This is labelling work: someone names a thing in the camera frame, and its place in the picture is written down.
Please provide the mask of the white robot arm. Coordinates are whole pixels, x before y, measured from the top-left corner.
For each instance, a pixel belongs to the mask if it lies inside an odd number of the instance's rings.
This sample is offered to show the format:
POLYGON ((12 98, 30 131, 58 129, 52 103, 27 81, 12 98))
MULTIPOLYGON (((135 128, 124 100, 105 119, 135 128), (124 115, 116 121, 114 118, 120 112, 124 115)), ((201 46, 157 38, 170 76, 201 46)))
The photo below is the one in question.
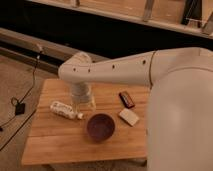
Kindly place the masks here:
POLYGON ((147 171, 213 171, 213 51, 156 50, 97 63, 79 52, 58 75, 77 102, 90 99, 90 82, 150 87, 147 171))

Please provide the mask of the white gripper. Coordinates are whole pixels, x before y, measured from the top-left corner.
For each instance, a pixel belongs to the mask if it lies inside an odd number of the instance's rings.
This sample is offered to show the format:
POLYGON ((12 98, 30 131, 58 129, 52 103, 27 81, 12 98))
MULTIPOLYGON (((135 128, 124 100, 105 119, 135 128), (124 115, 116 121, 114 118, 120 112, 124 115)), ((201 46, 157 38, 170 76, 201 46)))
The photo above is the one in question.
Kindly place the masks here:
POLYGON ((81 106, 87 106, 91 110, 96 109, 95 98, 88 83, 74 83, 70 86, 72 107, 79 111, 81 106))

